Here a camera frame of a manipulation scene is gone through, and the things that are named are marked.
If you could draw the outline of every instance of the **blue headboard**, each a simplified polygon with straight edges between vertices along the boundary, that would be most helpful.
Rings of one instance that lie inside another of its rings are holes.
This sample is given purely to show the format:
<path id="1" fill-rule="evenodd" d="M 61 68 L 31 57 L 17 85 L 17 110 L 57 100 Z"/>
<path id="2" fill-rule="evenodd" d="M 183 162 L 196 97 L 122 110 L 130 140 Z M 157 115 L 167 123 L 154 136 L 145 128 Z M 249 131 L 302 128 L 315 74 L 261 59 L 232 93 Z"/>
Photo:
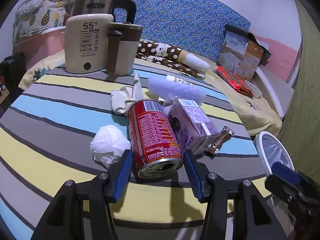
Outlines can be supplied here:
<path id="1" fill-rule="evenodd" d="M 218 0 L 134 0 L 135 24 L 143 25 L 143 39 L 179 46 L 217 61 L 225 24 L 249 30 L 250 21 Z M 115 11 L 116 21 L 125 13 Z"/>

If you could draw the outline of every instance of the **brown wrapper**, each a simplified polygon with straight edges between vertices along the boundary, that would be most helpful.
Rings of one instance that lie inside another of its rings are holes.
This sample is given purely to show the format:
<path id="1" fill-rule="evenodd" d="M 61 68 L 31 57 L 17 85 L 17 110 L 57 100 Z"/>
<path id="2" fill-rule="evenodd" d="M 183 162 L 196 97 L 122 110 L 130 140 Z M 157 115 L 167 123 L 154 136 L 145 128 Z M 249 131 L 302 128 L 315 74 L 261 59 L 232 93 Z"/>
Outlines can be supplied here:
<path id="1" fill-rule="evenodd" d="M 230 138 L 235 134 L 233 130 L 231 130 L 229 127 L 224 126 L 221 130 L 220 134 L 215 138 L 215 140 L 209 145 L 207 152 L 211 154 L 217 154 L 219 150 L 221 149 L 223 143 L 230 140 Z"/>

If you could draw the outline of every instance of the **bolt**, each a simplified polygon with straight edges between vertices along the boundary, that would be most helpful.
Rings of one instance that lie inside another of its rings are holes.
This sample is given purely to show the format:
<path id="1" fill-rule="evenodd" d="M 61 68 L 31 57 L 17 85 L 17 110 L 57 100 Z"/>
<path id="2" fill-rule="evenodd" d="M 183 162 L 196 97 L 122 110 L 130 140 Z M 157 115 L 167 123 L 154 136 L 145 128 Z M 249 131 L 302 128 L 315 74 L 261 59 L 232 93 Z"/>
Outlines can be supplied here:
<path id="1" fill-rule="evenodd" d="M 99 175 L 99 178 L 100 179 L 106 179 L 108 177 L 108 174 L 107 173 L 101 173 L 100 175 Z"/>
<path id="2" fill-rule="evenodd" d="M 73 180 L 72 179 L 68 179 L 64 183 L 64 185 L 66 185 L 66 186 L 71 186 L 72 184 L 73 184 Z"/>
<path id="3" fill-rule="evenodd" d="M 216 178 L 217 178 L 217 174 L 215 174 L 214 172 L 210 172 L 210 173 L 208 174 L 208 177 L 209 177 L 210 179 L 216 179 Z"/>
<path id="4" fill-rule="evenodd" d="M 243 184 L 248 187 L 248 186 L 250 186 L 250 185 L 252 184 L 252 182 L 251 182 L 250 180 L 248 180 L 248 179 L 245 179 L 245 180 L 243 181 Z"/>

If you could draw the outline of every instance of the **soda can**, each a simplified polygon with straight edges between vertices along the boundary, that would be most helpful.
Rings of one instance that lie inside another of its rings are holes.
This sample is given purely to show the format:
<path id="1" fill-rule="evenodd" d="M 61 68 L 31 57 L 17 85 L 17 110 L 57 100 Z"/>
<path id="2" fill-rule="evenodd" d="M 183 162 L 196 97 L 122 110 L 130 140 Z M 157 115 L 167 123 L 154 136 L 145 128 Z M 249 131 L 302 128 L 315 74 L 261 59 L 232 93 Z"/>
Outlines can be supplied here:
<path id="1" fill-rule="evenodd" d="M 129 134 L 138 176 L 154 179 L 181 168 L 181 150 L 164 108 L 152 99 L 141 99 L 129 109 Z"/>

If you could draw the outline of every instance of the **can bottom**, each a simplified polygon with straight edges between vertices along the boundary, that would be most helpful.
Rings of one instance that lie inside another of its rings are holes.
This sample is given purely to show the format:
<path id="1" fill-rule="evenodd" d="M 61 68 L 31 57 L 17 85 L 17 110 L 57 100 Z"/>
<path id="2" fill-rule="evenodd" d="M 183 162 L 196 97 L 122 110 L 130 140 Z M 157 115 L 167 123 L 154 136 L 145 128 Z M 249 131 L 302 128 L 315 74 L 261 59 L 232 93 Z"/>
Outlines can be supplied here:
<path id="1" fill-rule="evenodd" d="M 139 177 L 143 179 L 156 179 L 170 175 L 183 165 L 181 158 L 169 157 L 146 164 L 138 170 Z"/>

